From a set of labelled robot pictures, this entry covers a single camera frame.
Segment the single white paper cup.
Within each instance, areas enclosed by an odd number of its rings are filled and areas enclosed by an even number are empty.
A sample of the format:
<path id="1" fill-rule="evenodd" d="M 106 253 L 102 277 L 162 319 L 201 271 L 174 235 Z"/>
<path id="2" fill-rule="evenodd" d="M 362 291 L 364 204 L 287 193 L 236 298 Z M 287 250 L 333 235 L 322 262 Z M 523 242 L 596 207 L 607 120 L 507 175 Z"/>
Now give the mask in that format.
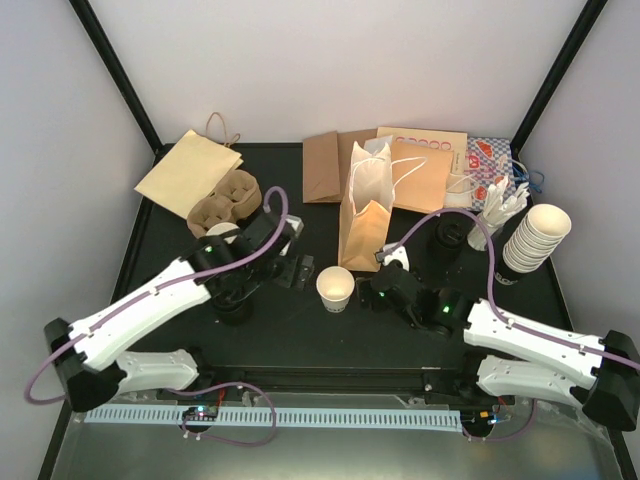
<path id="1" fill-rule="evenodd" d="M 353 274 L 340 266 L 325 268 L 316 279 L 316 290 L 324 308 L 330 313 L 343 312 L 354 289 Z"/>

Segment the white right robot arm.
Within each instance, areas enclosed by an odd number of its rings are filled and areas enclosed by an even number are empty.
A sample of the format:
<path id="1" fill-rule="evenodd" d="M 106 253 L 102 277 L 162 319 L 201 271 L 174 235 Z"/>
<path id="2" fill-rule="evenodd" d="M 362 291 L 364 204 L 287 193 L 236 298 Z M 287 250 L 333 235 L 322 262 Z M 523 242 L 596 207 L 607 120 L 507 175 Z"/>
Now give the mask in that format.
<path id="1" fill-rule="evenodd" d="M 639 351 L 626 334 L 579 334 L 526 319 L 451 289 L 430 289 L 418 274 L 393 261 L 359 278 L 362 307 L 392 311 L 411 328 L 443 339 L 461 333 L 484 348 L 478 368 L 454 379 L 457 396 L 522 396 L 580 410 L 607 428 L 631 432 L 639 420 Z"/>

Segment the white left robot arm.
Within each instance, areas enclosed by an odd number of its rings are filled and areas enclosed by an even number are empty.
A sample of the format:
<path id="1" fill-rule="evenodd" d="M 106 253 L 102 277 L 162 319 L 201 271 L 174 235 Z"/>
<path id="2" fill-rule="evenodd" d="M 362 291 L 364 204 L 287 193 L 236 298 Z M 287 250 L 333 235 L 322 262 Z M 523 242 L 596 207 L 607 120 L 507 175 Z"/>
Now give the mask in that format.
<path id="1" fill-rule="evenodd" d="M 74 322 L 49 322 L 44 334 L 65 398 L 85 413 L 118 395 L 153 389 L 207 397 L 215 376 L 194 350 L 131 351 L 131 346 L 177 315 L 205 303 L 231 326 L 254 312 L 252 294 L 265 283 L 302 289 L 313 259 L 294 245 L 301 218 L 261 213 L 246 227 L 222 222 L 157 276 L 106 309 Z"/>

